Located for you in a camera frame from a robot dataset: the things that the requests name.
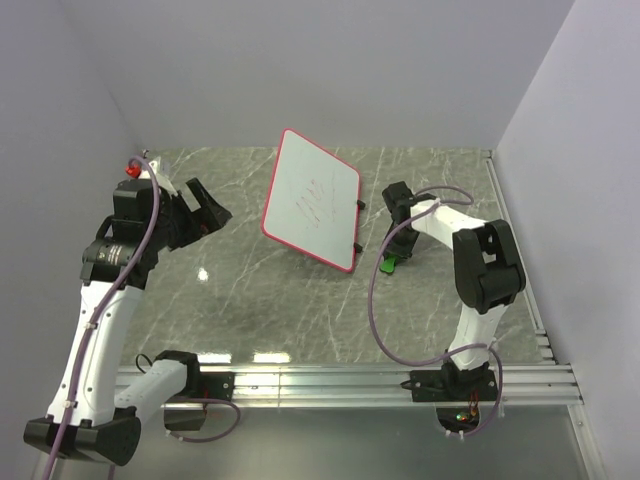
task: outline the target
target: red border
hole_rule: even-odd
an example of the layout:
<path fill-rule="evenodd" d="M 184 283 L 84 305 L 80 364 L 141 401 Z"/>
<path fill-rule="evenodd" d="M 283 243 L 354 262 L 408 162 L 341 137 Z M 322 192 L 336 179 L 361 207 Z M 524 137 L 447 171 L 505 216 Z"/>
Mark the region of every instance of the red border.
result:
<path fill-rule="evenodd" d="M 271 200 L 271 190 L 273 190 L 273 182 L 276 178 L 276 170 L 278 169 L 278 161 L 280 160 L 280 151 L 282 150 L 282 142 L 284 142 L 284 136 L 287 132 L 293 132 L 296 135 L 304 138 L 307 142 L 311 143 L 312 145 L 315 145 L 316 147 L 318 147 L 320 150 L 328 153 L 329 155 L 331 155 L 333 158 L 335 158 L 336 160 L 341 161 L 342 163 L 344 163 L 347 167 L 349 167 L 350 169 L 352 169 L 354 172 L 356 172 L 358 174 L 358 200 L 360 199 L 360 172 L 354 168 L 352 165 L 349 165 L 347 162 L 345 162 L 344 160 L 342 160 L 341 158 L 336 157 L 333 153 L 327 151 L 326 149 L 322 148 L 320 145 L 318 145 L 317 143 L 315 143 L 312 140 L 309 140 L 307 137 L 305 137 L 304 135 L 296 132 L 294 129 L 292 128 L 285 128 L 282 131 L 282 136 L 280 137 L 280 145 L 278 146 L 278 156 L 276 157 L 276 163 L 273 165 L 273 173 L 271 174 L 271 183 L 269 184 L 269 192 L 267 193 L 267 201 L 264 204 L 264 211 L 262 212 L 262 220 L 260 222 L 260 230 L 262 230 L 262 233 L 264 233 L 267 237 L 275 240 L 276 242 L 280 242 L 283 245 L 286 245 L 287 247 L 293 248 L 294 250 L 299 251 L 300 253 L 304 253 L 305 255 L 309 255 L 312 258 L 315 258 L 316 260 L 321 261 L 322 263 L 326 263 L 327 265 L 331 265 L 334 268 L 337 268 L 338 270 L 340 270 L 341 272 L 345 272 L 345 273 L 351 273 L 353 272 L 353 269 L 355 268 L 355 263 L 356 263 L 356 251 L 355 248 L 353 250 L 353 257 L 351 260 L 351 267 L 349 268 L 344 268 L 341 267 L 340 265 L 336 265 L 335 263 L 331 263 L 330 261 L 319 257 L 317 255 L 314 255 L 311 252 L 307 252 L 306 250 L 300 248 L 300 247 L 296 247 L 295 245 L 290 244 L 289 242 L 286 242 L 280 238 L 274 237 L 273 235 L 271 235 L 269 232 L 267 232 L 267 230 L 264 228 L 264 221 L 267 217 L 267 209 L 269 208 L 269 201 Z M 358 206 L 355 206 L 356 208 L 356 224 L 353 226 L 353 241 L 354 243 L 358 240 L 358 217 L 360 215 L 360 209 L 358 208 Z"/>

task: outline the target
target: white wall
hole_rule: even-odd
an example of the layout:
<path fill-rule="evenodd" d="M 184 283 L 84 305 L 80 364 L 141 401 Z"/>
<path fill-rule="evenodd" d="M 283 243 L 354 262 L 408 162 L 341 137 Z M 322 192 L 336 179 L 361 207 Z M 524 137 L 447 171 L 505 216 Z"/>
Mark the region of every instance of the white wall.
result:
<path fill-rule="evenodd" d="M 640 3 L 577 0 L 497 149 L 552 345 L 614 479 L 640 475 Z"/>
<path fill-rule="evenodd" d="M 82 251 L 134 151 L 56 0 L 0 2 L 0 477 L 30 475 L 75 331 Z"/>
<path fill-rule="evenodd" d="M 573 0 L 62 0 L 147 147 L 495 147 Z"/>

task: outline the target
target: marble tabletop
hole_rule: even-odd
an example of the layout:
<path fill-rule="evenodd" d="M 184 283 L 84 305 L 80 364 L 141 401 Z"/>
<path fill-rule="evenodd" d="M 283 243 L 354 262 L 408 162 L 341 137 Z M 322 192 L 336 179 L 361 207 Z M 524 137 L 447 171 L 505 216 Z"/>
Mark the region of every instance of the marble tabletop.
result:
<path fill-rule="evenodd" d="M 165 349 L 211 361 L 329 364 L 388 362 L 369 331 L 367 286 L 377 249 L 390 224 L 381 192 L 404 180 L 414 191 L 433 184 L 460 186 L 476 203 L 456 207 L 492 220 L 498 202 L 479 149 L 339 148 L 361 174 L 358 242 L 364 251 L 345 274 L 267 237 L 260 218 L 274 148 L 200 148 L 154 152 L 172 164 L 172 181 L 198 177 L 233 214 L 219 232 L 173 252 L 164 251 L 128 331 L 121 363 Z M 187 202 L 195 201 L 186 194 Z M 461 302 L 451 252 L 420 236 L 413 258 L 392 276 L 379 275 L 375 293 L 385 343 L 407 359 L 442 353 L 455 334 Z M 507 363 L 542 360 L 524 295 L 496 334 Z"/>

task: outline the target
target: green eraser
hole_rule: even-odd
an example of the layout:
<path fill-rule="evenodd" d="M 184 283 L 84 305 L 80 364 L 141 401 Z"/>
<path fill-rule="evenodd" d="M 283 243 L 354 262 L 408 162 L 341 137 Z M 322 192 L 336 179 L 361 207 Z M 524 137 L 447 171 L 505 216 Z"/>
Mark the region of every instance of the green eraser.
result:
<path fill-rule="evenodd" d="M 395 255 L 389 255 L 384 262 L 380 264 L 380 271 L 384 272 L 388 275 L 391 275 L 393 271 L 396 269 L 396 260 L 398 257 Z"/>

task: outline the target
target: black wire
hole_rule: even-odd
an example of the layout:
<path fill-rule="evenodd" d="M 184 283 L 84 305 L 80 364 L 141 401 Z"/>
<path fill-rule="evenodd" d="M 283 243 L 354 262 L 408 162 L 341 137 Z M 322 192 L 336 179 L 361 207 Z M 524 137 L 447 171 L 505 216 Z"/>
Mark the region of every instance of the black wire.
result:
<path fill-rule="evenodd" d="M 136 355 L 136 368 L 138 370 L 140 370 L 142 373 L 147 373 L 145 370 L 142 369 L 142 367 L 140 366 L 140 357 L 144 358 L 148 363 L 149 366 L 151 367 L 153 365 L 153 362 L 151 361 L 151 359 L 149 357 L 147 357 L 144 353 L 139 353 L 138 355 Z"/>

